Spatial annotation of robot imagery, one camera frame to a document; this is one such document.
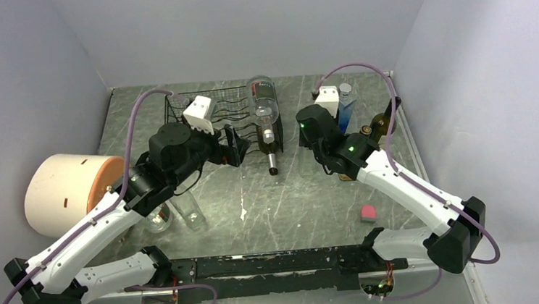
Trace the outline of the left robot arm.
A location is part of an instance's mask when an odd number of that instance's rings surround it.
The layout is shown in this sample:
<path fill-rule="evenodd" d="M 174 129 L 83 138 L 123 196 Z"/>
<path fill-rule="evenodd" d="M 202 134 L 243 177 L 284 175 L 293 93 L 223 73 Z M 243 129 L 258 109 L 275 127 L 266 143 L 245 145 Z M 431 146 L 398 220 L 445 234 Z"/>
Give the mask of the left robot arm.
<path fill-rule="evenodd" d="M 154 245 L 121 261 L 94 268 L 89 263 L 116 236 L 156 213 L 205 163 L 238 167 L 249 146 L 230 125 L 213 133 L 183 123 L 163 125 L 84 219 L 42 253 L 4 267 L 14 294 L 22 304 L 87 304 L 124 288 L 168 287 L 174 282 L 172 262 Z"/>

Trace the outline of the clear round labelled bottle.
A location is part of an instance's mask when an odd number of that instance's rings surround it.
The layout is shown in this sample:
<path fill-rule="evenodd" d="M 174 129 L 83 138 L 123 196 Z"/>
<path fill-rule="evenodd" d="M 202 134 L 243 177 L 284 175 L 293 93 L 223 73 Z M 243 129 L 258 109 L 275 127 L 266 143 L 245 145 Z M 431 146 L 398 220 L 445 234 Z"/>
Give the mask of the clear round labelled bottle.
<path fill-rule="evenodd" d="M 280 116 L 275 84 L 267 76 L 252 77 L 246 85 L 249 110 L 261 127 L 271 127 Z"/>

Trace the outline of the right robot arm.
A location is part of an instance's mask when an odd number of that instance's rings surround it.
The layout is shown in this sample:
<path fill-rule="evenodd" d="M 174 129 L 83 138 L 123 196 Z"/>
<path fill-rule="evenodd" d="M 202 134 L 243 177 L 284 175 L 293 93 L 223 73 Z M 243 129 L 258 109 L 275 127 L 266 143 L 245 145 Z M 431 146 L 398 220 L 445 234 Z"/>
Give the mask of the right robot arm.
<path fill-rule="evenodd" d="M 485 204 L 480 199 L 463 200 L 436 189 L 389 159 L 377 138 L 359 132 L 343 134 L 320 105 L 304 107 L 296 121 L 304 144 L 327 172 L 380 190 L 425 224 L 376 232 L 361 253 L 368 269 L 379 270 L 389 260 L 419 258 L 452 274 L 462 273 L 484 234 Z"/>

